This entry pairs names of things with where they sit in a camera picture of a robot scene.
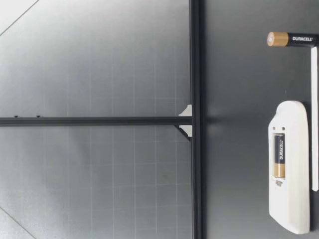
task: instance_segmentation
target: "diagonal line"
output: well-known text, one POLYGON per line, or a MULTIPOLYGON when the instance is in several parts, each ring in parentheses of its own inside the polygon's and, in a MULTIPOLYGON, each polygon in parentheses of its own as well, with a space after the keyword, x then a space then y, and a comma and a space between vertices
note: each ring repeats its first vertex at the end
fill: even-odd
POLYGON ((8 217, 10 217, 15 223, 17 223, 25 232, 27 232, 33 239, 36 239, 34 235, 31 234, 24 226, 22 226, 13 216, 11 216, 5 209, 0 207, 0 210, 3 211, 8 217))
POLYGON ((34 4, 32 4, 27 10, 24 11, 16 20, 13 21, 13 23, 10 24, 2 33, 0 33, 0 36, 2 36, 6 31, 8 31, 23 15, 25 15, 34 5, 36 5, 40 0, 36 0, 34 4))

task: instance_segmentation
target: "copper battery top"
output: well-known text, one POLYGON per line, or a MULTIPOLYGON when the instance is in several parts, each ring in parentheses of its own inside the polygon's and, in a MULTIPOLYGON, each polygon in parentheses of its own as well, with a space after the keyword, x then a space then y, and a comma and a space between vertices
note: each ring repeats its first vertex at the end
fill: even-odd
POLYGON ((286 46, 288 40, 289 37, 287 32, 271 31, 267 36, 267 44, 269 46, 286 46))
POLYGON ((276 178, 285 178, 285 165, 281 163, 274 164, 274 176, 276 178))

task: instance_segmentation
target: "black vertical bar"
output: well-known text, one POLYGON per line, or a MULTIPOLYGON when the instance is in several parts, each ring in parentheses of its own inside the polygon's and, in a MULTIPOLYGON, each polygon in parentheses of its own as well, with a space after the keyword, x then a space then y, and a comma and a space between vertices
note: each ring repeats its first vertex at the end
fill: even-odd
POLYGON ((199 0, 189 0, 190 10, 190 83, 192 104, 192 199, 193 239, 202 239, 201 218, 201 79, 199 0))

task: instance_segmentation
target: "black horizontal bar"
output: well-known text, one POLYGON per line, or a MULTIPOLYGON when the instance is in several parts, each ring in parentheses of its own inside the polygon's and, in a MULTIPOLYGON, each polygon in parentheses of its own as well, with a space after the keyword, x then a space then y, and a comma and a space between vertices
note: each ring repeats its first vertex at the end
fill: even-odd
POLYGON ((192 117, 0 118, 5 126, 191 125, 192 117))

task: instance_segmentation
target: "grid pattern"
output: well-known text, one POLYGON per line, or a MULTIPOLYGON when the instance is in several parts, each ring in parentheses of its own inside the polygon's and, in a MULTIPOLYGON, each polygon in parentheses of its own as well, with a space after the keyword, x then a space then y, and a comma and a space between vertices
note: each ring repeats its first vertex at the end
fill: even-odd
POLYGON ((0 150, 0 205, 37 239, 191 239, 190 143, 173 126, 2 128, 0 150))
POLYGON ((0 117, 175 116, 188 0, 39 2, 0 39, 0 117))

